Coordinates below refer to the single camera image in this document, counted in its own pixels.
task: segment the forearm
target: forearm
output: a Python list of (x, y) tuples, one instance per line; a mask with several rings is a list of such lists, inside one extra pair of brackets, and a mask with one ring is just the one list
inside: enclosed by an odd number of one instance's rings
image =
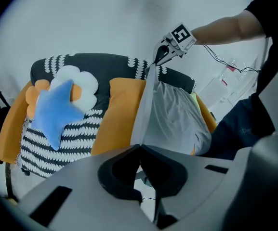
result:
[(242, 40), (238, 20), (225, 17), (191, 31), (198, 45), (228, 44)]

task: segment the sofa leg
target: sofa leg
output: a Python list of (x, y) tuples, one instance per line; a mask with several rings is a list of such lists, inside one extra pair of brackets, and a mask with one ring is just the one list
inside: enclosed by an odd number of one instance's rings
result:
[(26, 175), (26, 176), (29, 176), (30, 175), (30, 172), (24, 168), (21, 168), (22, 172)]

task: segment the white wall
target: white wall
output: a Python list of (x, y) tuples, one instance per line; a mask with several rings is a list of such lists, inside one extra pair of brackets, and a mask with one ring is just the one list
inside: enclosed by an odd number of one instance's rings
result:
[[(29, 81), (38, 59), (76, 52), (106, 52), (151, 60), (160, 38), (178, 22), (190, 29), (241, 12), (252, 0), (15, 0), (0, 19), (0, 76), (14, 92)], [(264, 40), (214, 46), (219, 58), (249, 65)], [(194, 46), (167, 67), (197, 81), (200, 92), (223, 66)]]

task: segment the black sleeve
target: black sleeve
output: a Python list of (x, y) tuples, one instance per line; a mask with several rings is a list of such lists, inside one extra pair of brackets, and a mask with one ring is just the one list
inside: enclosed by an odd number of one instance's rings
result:
[(268, 0), (253, 0), (245, 9), (251, 12), (260, 22), (266, 37), (271, 37), (276, 31), (273, 13), (277, 13), (276, 8), (270, 8)]

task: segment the black t-shirt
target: black t-shirt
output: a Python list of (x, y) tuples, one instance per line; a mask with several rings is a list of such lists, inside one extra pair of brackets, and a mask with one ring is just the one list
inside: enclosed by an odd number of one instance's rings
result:
[(258, 95), (278, 72), (278, 0), (254, 0), (248, 5), (246, 10), (259, 20), (266, 37), (271, 37), (273, 41), (268, 53), (268, 59), (258, 76), (256, 93), (251, 96), (254, 121), (253, 132), (265, 136), (271, 134), (275, 129)]

